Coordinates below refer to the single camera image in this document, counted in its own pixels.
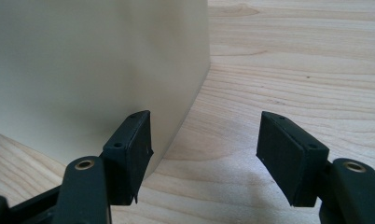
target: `wood grain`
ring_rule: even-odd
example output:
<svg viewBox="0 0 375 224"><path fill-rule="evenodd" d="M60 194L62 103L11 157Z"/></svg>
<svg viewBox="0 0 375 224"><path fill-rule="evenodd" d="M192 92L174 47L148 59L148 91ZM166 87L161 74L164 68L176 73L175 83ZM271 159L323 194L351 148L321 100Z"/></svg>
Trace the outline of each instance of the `wood grain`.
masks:
<svg viewBox="0 0 375 224"><path fill-rule="evenodd" d="M114 223L319 223L289 207L255 157L260 112L283 114L330 159L375 168L375 1L209 1L212 67L139 203ZM0 135L0 194L22 202L63 166Z"/></svg>

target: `small hole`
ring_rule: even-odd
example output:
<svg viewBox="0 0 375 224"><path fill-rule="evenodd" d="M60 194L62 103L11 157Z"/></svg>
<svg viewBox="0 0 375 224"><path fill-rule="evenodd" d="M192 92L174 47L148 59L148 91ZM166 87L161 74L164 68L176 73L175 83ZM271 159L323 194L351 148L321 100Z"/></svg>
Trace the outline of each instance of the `small hole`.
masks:
<svg viewBox="0 0 375 224"><path fill-rule="evenodd" d="M75 166L77 170L87 170L94 165L94 161L81 161Z"/></svg>
<svg viewBox="0 0 375 224"><path fill-rule="evenodd" d="M358 173L364 173L366 171L366 168L363 167L362 165L356 163L356 162L352 162L352 161L347 161L344 163L344 166L351 170L351 171L354 171L354 172L358 172Z"/></svg>
<svg viewBox="0 0 375 224"><path fill-rule="evenodd" d="M309 144L309 147L310 147L310 148L318 148L318 146L315 145L315 144Z"/></svg>

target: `black bracket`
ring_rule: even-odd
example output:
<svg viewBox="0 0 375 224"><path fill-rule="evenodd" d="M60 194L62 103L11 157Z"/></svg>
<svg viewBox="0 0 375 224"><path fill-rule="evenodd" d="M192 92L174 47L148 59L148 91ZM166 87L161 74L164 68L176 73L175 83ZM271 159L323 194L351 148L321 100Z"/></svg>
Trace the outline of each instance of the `black bracket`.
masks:
<svg viewBox="0 0 375 224"><path fill-rule="evenodd" d="M130 205L153 155L150 112L128 116L100 157L72 161L62 184L9 208L0 196L0 224L111 223L110 205Z"/></svg>
<svg viewBox="0 0 375 224"><path fill-rule="evenodd" d="M292 120L263 112L257 157L289 203L322 200L322 223L375 224L375 171L350 159L327 161L329 149Z"/></svg>

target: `white cardboard box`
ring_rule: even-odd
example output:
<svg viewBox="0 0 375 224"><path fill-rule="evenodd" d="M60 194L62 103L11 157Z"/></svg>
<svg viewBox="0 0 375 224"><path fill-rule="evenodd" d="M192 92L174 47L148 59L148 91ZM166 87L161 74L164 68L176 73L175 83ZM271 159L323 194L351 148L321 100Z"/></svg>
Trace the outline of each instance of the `white cardboard box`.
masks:
<svg viewBox="0 0 375 224"><path fill-rule="evenodd" d="M150 174L209 65L205 0L0 0L0 133L66 164L148 109Z"/></svg>

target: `cardboard surface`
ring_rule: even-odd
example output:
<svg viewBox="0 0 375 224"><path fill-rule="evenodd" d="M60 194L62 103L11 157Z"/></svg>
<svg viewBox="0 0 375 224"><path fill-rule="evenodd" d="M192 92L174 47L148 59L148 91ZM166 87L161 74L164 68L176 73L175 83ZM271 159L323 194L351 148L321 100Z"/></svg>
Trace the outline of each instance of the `cardboard surface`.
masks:
<svg viewBox="0 0 375 224"><path fill-rule="evenodd" d="M0 1L0 133L66 164L148 109L151 173L209 68L206 4Z"/></svg>

